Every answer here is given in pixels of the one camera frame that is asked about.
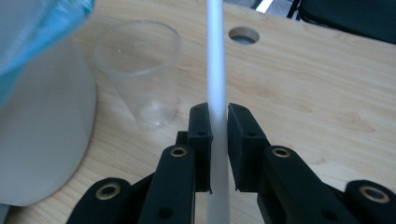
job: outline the clear plastic cup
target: clear plastic cup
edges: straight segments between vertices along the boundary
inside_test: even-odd
[[[160,21],[128,21],[106,31],[93,58],[111,79],[140,128],[167,125],[177,112],[181,39]]]

